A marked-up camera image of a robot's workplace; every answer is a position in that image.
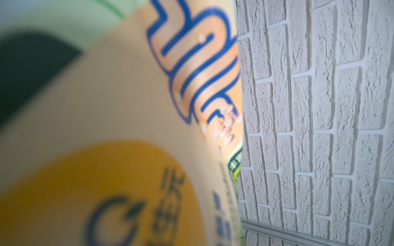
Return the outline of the green oats bag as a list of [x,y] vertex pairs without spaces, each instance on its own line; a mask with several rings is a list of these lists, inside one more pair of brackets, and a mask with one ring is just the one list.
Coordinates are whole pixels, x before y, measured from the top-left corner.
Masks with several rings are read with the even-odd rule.
[[234,1],[1,1],[1,245],[243,246]]

